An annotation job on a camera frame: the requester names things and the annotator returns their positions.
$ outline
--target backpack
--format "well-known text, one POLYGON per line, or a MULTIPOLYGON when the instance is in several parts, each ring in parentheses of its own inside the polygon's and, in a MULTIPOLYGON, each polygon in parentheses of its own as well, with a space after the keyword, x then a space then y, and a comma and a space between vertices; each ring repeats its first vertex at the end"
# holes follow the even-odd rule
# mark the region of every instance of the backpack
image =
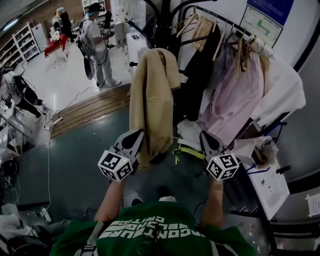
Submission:
POLYGON ((90 58, 93 54, 95 54, 96 50, 95 50, 95 46, 93 44, 93 42, 91 41, 91 39, 88 37, 88 31, 90 30, 91 26, 88 27, 85 30, 85 27, 86 27, 86 20, 85 21, 81 21, 81 33, 80 33, 80 37, 79 37, 79 41, 80 41, 80 45, 81 45, 81 48, 83 50, 83 52, 85 53, 85 55, 90 58))
POLYGON ((36 236, 16 236, 7 242, 7 250, 11 256, 49 256, 51 246, 36 236))

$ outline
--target light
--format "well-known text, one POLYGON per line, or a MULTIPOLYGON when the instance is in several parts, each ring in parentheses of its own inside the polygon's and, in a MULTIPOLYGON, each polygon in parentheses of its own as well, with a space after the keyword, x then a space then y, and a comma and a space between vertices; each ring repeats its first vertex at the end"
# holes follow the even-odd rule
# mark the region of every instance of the light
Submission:
POLYGON ((6 31, 8 29, 10 29, 14 24, 16 24, 18 22, 18 19, 15 19, 14 21, 12 21, 9 25, 6 25, 5 28, 3 29, 3 31, 6 31))

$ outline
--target white floor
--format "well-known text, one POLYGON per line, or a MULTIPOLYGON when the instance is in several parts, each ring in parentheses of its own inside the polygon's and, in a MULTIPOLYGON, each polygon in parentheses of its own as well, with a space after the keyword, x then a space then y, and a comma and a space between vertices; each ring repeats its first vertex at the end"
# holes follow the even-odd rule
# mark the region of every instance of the white floor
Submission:
MULTIPOLYGON (((110 87, 107 86, 97 88, 94 79, 88 80, 84 68, 84 58, 75 43, 70 44, 68 50, 68 62, 65 62, 61 55, 54 65, 54 58, 52 56, 45 58, 42 53, 28 62, 22 74, 22 77, 35 87, 38 98, 44 100, 51 109, 51 117, 56 111, 66 108, 78 93, 87 88, 87 91, 79 94, 70 106, 110 90, 110 87)), ((130 83, 131 76, 128 67, 126 67, 127 59, 123 50, 114 47, 109 50, 109 54, 112 77, 122 81, 121 85, 130 83)), ((49 121, 49 115, 43 117, 37 124, 34 123, 34 119, 33 114, 24 111, 21 120, 32 129, 36 145, 42 145, 49 140, 49 132, 43 129, 44 124, 49 121)))

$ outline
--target red cloth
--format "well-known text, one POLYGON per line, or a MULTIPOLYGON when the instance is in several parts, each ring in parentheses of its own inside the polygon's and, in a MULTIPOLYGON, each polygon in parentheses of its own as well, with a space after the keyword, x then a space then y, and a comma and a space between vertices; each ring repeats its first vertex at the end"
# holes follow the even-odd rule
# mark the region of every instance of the red cloth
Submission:
POLYGON ((60 46, 62 46, 62 50, 64 50, 66 48, 67 40, 68 40, 68 37, 65 34, 62 34, 60 35, 59 42, 56 42, 58 40, 49 42, 48 46, 44 49, 44 56, 48 57, 49 53, 52 53, 53 51, 58 49, 60 46))

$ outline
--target pink shirt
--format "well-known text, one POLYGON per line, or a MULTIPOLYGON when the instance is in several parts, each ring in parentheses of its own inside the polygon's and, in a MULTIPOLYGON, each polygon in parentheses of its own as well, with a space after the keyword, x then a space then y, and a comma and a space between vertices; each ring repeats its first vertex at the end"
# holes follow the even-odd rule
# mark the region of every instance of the pink shirt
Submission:
POLYGON ((251 52, 245 72, 240 71, 237 77, 233 63, 217 85, 211 103, 200 117, 200 126, 229 145, 258 106, 263 91, 264 77, 259 56, 251 52))

